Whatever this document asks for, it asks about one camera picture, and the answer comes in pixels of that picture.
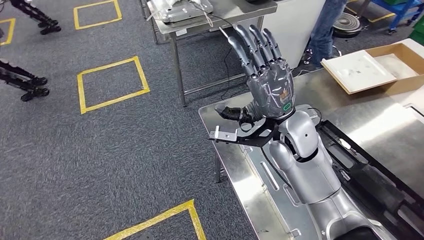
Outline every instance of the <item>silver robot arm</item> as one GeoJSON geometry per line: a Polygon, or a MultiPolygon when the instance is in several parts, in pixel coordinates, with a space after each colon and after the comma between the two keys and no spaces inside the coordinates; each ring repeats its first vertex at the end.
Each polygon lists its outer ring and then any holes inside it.
{"type": "Polygon", "coordinates": [[[253,56],[251,62],[241,44],[234,37],[228,38],[247,75],[253,101],[243,108],[219,104],[215,110],[224,119],[239,123],[253,124],[262,118],[265,122],[246,137],[237,136],[237,131],[222,134],[216,126],[209,139],[256,147],[272,139],[269,151],[273,166],[307,206],[319,239],[394,240],[379,222],[365,217],[341,187],[310,116],[294,107],[293,77],[270,31],[264,29],[262,33],[253,25],[250,32],[240,25],[235,29],[253,56]],[[260,136],[266,129],[270,134],[260,136]]]}

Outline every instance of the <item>sticker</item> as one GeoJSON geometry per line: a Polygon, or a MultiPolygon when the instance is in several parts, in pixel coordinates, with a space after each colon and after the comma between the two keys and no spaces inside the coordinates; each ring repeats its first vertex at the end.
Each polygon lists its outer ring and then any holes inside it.
{"type": "Polygon", "coordinates": [[[186,34],[186,33],[187,33],[187,28],[186,28],[186,29],[179,30],[179,31],[176,31],[176,32],[175,32],[175,34],[176,34],[177,36],[181,36],[181,35],[184,35],[184,34],[186,34]]]}

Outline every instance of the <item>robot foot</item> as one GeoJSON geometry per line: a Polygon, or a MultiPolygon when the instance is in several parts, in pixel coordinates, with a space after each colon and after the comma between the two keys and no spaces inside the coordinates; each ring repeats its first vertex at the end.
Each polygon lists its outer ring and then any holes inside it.
{"type": "Polygon", "coordinates": [[[45,77],[34,77],[33,79],[29,80],[29,82],[35,86],[43,86],[46,85],[48,80],[45,77]]]}
{"type": "Polygon", "coordinates": [[[45,27],[48,27],[48,26],[53,27],[53,26],[56,26],[58,24],[59,24],[59,22],[57,20],[50,20],[49,22],[40,22],[38,24],[38,27],[43,29],[45,27]]]}
{"type": "Polygon", "coordinates": [[[47,88],[37,88],[33,92],[27,92],[24,95],[20,97],[20,100],[23,102],[28,102],[29,100],[32,100],[33,98],[37,97],[45,97],[49,95],[50,91],[47,88]]]}
{"type": "Polygon", "coordinates": [[[44,28],[43,30],[40,31],[41,35],[46,35],[49,33],[54,33],[54,32],[60,32],[62,30],[62,28],[58,25],[56,26],[48,26],[46,28],[44,28]]]}

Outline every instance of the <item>blue cart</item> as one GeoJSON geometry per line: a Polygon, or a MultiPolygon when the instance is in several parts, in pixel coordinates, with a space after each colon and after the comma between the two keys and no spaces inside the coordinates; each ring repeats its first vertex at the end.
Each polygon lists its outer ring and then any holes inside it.
{"type": "Polygon", "coordinates": [[[421,2],[420,0],[408,0],[405,3],[397,4],[397,5],[389,5],[384,0],[365,0],[363,4],[360,6],[360,9],[357,13],[357,17],[362,17],[362,14],[364,13],[365,9],[368,7],[370,2],[373,2],[377,4],[378,6],[396,14],[396,17],[391,22],[390,26],[388,27],[388,34],[392,35],[396,32],[396,26],[402,19],[406,19],[412,16],[411,19],[408,20],[407,25],[411,25],[417,18],[420,16],[420,14],[424,10],[424,2],[421,2]],[[408,12],[412,8],[417,8],[415,11],[408,12]]]}

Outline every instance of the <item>green bin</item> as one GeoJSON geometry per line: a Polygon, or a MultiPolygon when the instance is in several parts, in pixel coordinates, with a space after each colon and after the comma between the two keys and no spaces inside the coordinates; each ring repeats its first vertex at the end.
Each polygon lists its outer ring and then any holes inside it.
{"type": "Polygon", "coordinates": [[[424,34],[424,17],[421,17],[421,19],[413,26],[415,31],[424,34]]]}
{"type": "Polygon", "coordinates": [[[388,5],[398,5],[408,2],[408,0],[384,0],[388,5]]]}
{"type": "Polygon", "coordinates": [[[420,33],[418,31],[413,31],[409,37],[413,39],[415,42],[424,46],[424,33],[420,33]]]}

